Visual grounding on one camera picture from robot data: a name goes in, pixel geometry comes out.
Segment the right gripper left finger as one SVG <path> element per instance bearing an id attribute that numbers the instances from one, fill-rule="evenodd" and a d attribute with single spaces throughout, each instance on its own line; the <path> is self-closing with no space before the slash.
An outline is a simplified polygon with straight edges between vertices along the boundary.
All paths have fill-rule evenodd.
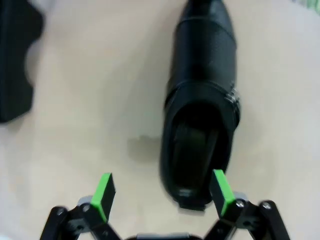
<path id="1" fill-rule="evenodd" d="M 90 233 L 95 240 L 120 240 L 109 224 L 116 189 L 113 175 L 104 173 L 92 196 L 69 210 L 64 206 L 51 209 L 43 228 L 45 240 L 77 240 Z"/>

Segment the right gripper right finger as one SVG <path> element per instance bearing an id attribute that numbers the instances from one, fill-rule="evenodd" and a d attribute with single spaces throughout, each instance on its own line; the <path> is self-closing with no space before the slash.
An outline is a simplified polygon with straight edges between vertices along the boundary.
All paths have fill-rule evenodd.
<path id="1" fill-rule="evenodd" d="M 263 200 L 255 205 L 237 198 L 221 169 L 212 171 L 209 191 L 218 220 L 205 240 L 230 240 L 238 229 L 248 231 L 253 240 L 290 240 L 275 202 Z"/>

